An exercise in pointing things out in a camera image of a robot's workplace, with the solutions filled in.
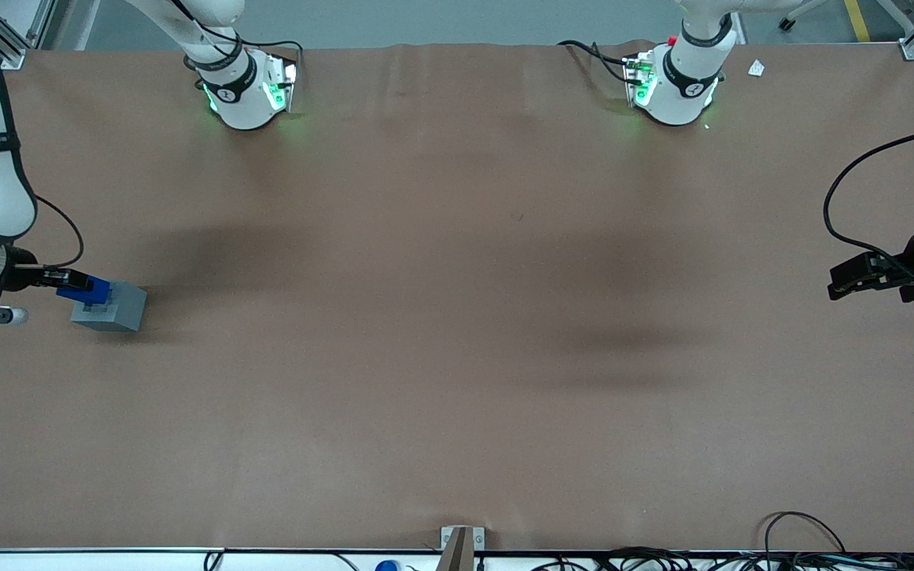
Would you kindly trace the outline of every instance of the yellow floor line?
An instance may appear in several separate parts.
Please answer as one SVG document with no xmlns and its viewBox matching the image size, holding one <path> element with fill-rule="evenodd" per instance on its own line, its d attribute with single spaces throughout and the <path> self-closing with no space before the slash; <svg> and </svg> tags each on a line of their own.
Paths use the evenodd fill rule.
<svg viewBox="0 0 914 571">
<path fill-rule="evenodd" d="M 870 31 L 866 29 L 866 21 L 862 19 L 858 0 L 845 0 L 845 10 L 848 10 L 848 19 L 852 21 L 855 39 L 859 42 L 870 42 Z"/>
</svg>

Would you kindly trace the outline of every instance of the gray floor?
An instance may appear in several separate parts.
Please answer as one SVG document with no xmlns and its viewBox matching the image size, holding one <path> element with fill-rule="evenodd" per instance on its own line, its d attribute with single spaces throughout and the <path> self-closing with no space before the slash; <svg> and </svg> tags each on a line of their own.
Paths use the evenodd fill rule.
<svg viewBox="0 0 914 571">
<path fill-rule="evenodd" d="M 72 0 L 89 5 L 94 0 Z M 902 29 L 874 0 L 859 0 L 871 40 L 896 40 Z M 307 48 L 377 48 L 392 44 L 554 44 L 584 40 L 619 44 L 661 40 L 679 30 L 671 0 L 249 0 L 236 29 L 247 40 L 297 40 Z M 781 32 L 781 14 L 744 14 L 751 44 L 855 42 L 844 2 L 831 0 Z M 73 23 L 72 28 L 79 26 Z M 71 44 L 79 32 L 63 30 Z M 99 0 L 87 50 L 175 50 L 145 16 L 123 0 Z"/>
</svg>

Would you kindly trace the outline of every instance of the brown paper surface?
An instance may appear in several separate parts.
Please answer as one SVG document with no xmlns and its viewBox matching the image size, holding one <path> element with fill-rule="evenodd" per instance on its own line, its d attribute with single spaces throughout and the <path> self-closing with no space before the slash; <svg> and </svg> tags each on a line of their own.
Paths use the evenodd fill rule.
<svg viewBox="0 0 914 571">
<path fill-rule="evenodd" d="M 77 267 L 149 305 L 122 335 L 5 300 L 0 546 L 736 549 L 797 509 L 914 550 L 914 305 L 828 301 L 856 250 L 820 219 L 914 132 L 895 46 L 736 48 L 678 128 L 580 52 L 398 46 L 307 52 L 294 112 L 233 132 L 180 59 L 8 76 Z M 834 217 L 900 251 L 914 144 Z M 47 209 L 21 245 L 74 248 Z"/>
</svg>

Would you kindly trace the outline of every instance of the white paper scrap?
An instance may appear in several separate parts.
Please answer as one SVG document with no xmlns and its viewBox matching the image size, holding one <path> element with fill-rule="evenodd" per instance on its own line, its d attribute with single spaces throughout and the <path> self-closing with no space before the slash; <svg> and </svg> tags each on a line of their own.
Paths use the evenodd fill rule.
<svg viewBox="0 0 914 571">
<path fill-rule="evenodd" d="M 748 73 L 754 77 L 764 75 L 764 64 L 761 63 L 761 60 L 754 60 L 754 65 L 750 66 Z"/>
</svg>

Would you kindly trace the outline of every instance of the gray block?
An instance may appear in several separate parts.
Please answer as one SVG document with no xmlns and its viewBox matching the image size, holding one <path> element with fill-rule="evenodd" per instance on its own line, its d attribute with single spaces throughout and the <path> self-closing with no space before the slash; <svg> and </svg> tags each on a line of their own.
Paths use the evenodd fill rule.
<svg viewBox="0 0 914 571">
<path fill-rule="evenodd" d="M 146 292 L 129 282 L 111 282 L 108 302 L 73 307 L 70 321 L 95 331 L 132 333 L 139 330 Z"/>
</svg>

